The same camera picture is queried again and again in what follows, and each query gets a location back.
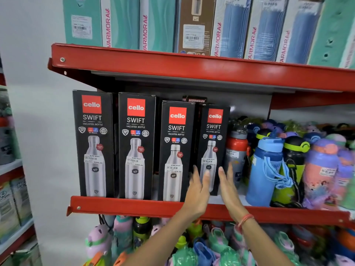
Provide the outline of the white and blue bottle box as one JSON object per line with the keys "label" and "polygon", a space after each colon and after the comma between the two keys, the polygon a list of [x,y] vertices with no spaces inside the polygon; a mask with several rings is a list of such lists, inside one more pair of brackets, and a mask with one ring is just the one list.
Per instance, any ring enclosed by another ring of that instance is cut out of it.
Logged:
{"label": "white and blue bottle box", "polygon": [[276,62],[306,64],[324,0],[288,0]]}
{"label": "white and blue bottle box", "polygon": [[251,0],[244,59],[276,61],[288,0]]}
{"label": "white and blue bottle box", "polygon": [[252,0],[215,0],[210,56],[243,58]]}

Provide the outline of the green and black bottle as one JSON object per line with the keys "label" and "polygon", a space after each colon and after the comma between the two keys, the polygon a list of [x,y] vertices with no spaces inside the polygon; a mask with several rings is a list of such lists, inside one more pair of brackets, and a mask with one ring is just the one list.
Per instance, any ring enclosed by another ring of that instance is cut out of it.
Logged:
{"label": "green and black bottle", "polygon": [[303,173],[305,169],[305,156],[310,150],[310,144],[304,138],[293,135],[284,141],[283,161],[288,169],[288,176],[292,186],[283,189],[275,188],[270,202],[271,207],[301,209],[305,187]]}

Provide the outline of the bottles on side shelf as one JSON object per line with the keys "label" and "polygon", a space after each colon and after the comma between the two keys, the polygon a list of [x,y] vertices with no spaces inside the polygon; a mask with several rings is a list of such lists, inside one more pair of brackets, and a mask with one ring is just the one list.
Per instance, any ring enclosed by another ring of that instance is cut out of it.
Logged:
{"label": "bottles on side shelf", "polygon": [[21,159],[8,90],[0,85],[0,166]]}

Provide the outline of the white and red side shelf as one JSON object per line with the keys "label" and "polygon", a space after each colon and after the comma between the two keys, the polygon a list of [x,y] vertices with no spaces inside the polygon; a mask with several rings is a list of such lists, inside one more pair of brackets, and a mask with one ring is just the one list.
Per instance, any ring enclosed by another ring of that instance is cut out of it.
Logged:
{"label": "white and red side shelf", "polygon": [[[0,166],[0,184],[24,176],[22,159]],[[33,218],[29,219],[9,239],[0,244],[0,264],[25,241],[36,234]]]}

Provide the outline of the red and grey bottle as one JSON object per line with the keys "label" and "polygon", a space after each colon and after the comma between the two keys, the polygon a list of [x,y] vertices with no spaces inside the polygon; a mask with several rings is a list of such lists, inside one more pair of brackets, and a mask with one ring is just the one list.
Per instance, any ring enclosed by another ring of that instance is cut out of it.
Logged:
{"label": "red and grey bottle", "polygon": [[236,130],[232,130],[226,141],[224,170],[228,170],[229,163],[233,168],[233,181],[236,188],[239,187],[245,161],[248,156],[248,140],[247,129],[238,126]]}

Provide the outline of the person's left forearm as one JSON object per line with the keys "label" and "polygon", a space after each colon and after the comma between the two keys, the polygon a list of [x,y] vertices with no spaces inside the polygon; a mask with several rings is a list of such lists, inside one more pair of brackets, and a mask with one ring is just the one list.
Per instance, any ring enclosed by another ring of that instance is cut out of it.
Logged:
{"label": "person's left forearm", "polygon": [[130,255],[122,266],[164,266],[179,237],[192,221],[202,214],[201,211],[193,212],[190,208],[182,208],[165,226]]}

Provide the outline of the pink and purple kids bottle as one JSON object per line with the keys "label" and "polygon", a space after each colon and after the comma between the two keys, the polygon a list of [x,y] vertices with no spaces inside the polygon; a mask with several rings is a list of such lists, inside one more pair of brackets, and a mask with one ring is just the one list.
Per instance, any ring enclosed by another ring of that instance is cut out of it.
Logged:
{"label": "pink and purple kids bottle", "polygon": [[334,140],[323,138],[308,151],[303,172],[304,208],[321,209],[331,195],[339,164],[338,150]]}
{"label": "pink and purple kids bottle", "polygon": [[340,149],[338,158],[332,195],[337,206],[355,210],[355,152],[347,148]]}

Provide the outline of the red metal shelf board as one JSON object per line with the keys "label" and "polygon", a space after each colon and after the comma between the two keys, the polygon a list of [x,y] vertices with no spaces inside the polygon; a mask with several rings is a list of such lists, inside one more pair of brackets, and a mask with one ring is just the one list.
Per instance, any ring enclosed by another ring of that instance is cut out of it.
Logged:
{"label": "red metal shelf board", "polygon": [[48,69],[98,89],[99,75],[245,86],[271,92],[271,110],[355,104],[355,70],[344,68],[55,43]]}
{"label": "red metal shelf board", "polygon": [[[232,221],[220,196],[211,196],[203,220]],[[67,207],[66,216],[79,214],[106,214],[147,216],[154,218],[171,218],[182,207],[182,202],[132,200],[105,197],[72,196]],[[348,211],[291,209],[281,207],[246,206],[259,223],[331,225],[355,229],[355,220]]]}

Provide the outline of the teal bottle box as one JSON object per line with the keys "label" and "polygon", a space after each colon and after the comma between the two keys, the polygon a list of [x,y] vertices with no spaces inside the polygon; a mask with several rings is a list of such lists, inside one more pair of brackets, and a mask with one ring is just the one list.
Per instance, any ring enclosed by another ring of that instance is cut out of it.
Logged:
{"label": "teal bottle box", "polygon": [[63,0],[67,44],[139,48],[140,0]]}
{"label": "teal bottle box", "polygon": [[140,0],[139,49],[172,53],[176,0]]}

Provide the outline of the black steel bottle box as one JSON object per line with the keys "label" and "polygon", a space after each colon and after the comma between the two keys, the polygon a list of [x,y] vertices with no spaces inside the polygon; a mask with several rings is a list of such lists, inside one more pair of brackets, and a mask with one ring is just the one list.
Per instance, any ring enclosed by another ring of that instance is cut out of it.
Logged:
{"label": "black steel bottle box", "polygon": [[72,97],[81,196],[114,197],[116,97],[84,90]]}
{"label": "black steel bottle box", "polygon": [[183,202],[189,187],[196,103],[162,101],[159,201]]}
{"label": "black steel bottle box", "polygon": [[118,93],[119,198],[151,200],[157,97]]}
{"label": "black steel bottle box", "polygon": [[220,183],[218,169],[224,164],[230,107],[201,103],[199,110],[196,166],[200,178],[209,171],[209,191],[212,196],[216,196]]}

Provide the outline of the brown bottle box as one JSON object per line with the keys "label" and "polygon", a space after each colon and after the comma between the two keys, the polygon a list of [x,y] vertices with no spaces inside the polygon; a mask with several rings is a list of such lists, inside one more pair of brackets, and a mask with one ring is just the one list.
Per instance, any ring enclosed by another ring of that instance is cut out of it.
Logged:
{"label": "brown bottle box", "polygon": [[177,0],[174,53],[209,56],[215,0]]}

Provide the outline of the orange wrist band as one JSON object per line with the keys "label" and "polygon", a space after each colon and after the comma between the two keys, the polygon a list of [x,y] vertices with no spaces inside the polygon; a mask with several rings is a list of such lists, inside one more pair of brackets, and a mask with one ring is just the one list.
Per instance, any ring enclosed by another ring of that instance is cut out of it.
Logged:
{"label": "orange wrist band", "polygon": [[237,228],[240,230],[244,223],[249,220],[249,219],[254,219],[254,216],[252,214],[246,214],[242,217],[242,219],[238,222]]}

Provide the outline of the row of colourful kids bottles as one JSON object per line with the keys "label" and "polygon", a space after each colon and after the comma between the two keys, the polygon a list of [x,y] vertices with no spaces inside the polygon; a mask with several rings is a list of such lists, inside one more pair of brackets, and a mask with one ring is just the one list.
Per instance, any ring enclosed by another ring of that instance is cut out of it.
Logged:
{"label": "row of colourful kids bottles", "polygon": [[294,120],[277,122],[273,119],[249,118],[241,116],[229,119],[229,131],[237,131],[247,136],[254,150],[258,141],[264,137],[287,138],[298,136],[313,145],[321,138],[334,140],[339,147],[355,151],[355,125],[339,123],[337,125],[307,122],[301,124]]}

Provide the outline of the person's right hand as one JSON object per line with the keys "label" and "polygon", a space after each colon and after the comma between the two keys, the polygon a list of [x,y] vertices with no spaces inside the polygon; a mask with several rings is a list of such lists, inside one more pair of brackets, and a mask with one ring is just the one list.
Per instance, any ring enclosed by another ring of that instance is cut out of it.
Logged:
{"label": "person's right hand", "polygon": [[236,223],[238,223],[244,215],[249,214],[249,212],[246,210],[244,205],[242,205],[242,202],[239,199],[236,186],[234,191],[221,191],[221,197],[227,207],[231,218]]}

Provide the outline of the green textured bottle box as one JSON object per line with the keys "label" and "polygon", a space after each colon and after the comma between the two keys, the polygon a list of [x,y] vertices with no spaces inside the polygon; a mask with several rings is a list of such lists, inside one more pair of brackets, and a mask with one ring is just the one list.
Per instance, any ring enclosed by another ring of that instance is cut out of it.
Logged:
{"label": "green textured bottle box", "polygon": [[355,20],[355,0],[324,0],[307,64],[339,68]]}

